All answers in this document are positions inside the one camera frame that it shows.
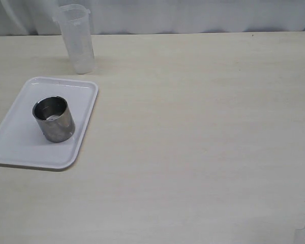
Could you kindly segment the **stainless steel cup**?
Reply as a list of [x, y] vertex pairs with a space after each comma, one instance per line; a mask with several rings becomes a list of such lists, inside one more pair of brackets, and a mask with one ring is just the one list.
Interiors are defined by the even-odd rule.
[[45, 97], [33, 106], [32, 113], [48, 141], [60, 143], [73, 136], [75, 123], [64, 98]]

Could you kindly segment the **clear plastic measuring pitcher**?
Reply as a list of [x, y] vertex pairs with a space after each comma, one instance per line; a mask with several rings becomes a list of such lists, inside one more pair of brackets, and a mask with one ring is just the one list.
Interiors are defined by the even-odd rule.
[[89, 24], [90, 10], [79, 4], [58, 7], [53, 21], [60, 28], [69, 59], [77, 74], [94, 69], [95, 55]]

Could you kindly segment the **white plastic tray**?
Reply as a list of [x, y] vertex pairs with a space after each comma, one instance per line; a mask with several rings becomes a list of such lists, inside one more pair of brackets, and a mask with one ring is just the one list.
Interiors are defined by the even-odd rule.
[[[0, 165], [63, 170], [76, 160], [99, 87], [91, 81], [34, 77], [22, 87], [0, 124]], [[75, 133], [64, 142], [48, 141], [32, 109], [48, 96], [66, 99]]]

